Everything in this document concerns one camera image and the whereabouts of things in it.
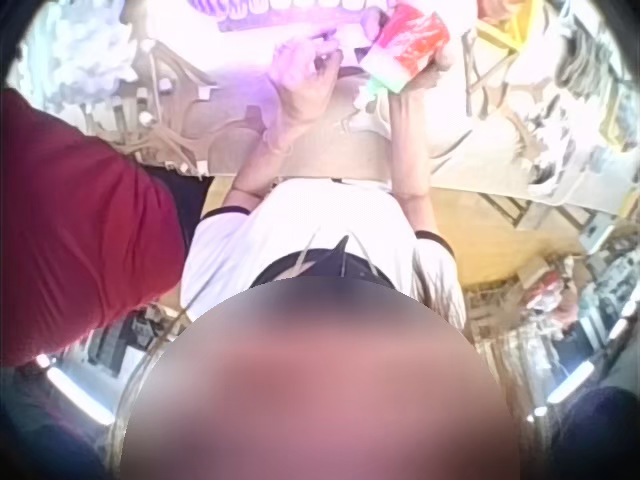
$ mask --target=wrist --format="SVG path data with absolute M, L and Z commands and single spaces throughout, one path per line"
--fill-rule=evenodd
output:
M 269 138 L 273 146 L 287 149 L 307 131 L 308 125 L 291 120 L 279 114 L 268 128 Z

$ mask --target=hand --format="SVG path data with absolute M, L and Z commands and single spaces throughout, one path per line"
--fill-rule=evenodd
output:
M 365 37 L 372 43 L 375 42 L 378 35 L 380 35 L 382 27 L 388 20 L 388 15 L 379 8 L 367 8 L 360 19 Z M 449 70 L 455 62 L 455 49 L 451 47 L 449 42 L 436 52 L 433 62 L 404 87 L 401 95 L 435 87 L 438 84 L 441 73 Z
M 307 127 L 326 111 L 343 59 L 330 35 L 292 40 L 276 51 L 269 79 L 280 98 L 282 123 Z

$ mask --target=black sleeve trim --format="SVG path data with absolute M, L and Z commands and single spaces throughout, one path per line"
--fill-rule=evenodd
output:
M 222 215 L 223 213 L 242 213 L 244 215 L 249 215 L 251 212 L 244 207 L 236 206 L 214 208 L 213 210 L 207 212 L 200 221 L 202 222 L 207 218 L 215 217 L 216 215 Z
M 435 234 L 433 232 L 427 232 L 426 230 L 418 230 L 416 232 L 416 237 L 418 238 L 418 240 L 431 240 L 432 242 L 439 243 L 447 250 L 447 252 L 451 254 L 451 256 L 454 259 L 456 258 L 455 254 L 453 253 L 453 248 L 451 248 L 451 245 L 449 245 L 447 241 L 444 238 L 442 238 L 440 235 Z

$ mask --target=red shirt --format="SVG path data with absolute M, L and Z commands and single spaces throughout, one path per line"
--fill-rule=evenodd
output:
M 3 366 L 60 350 L 171 289 L 185 248 L 169 191 L 106 143 L 0 97 Z

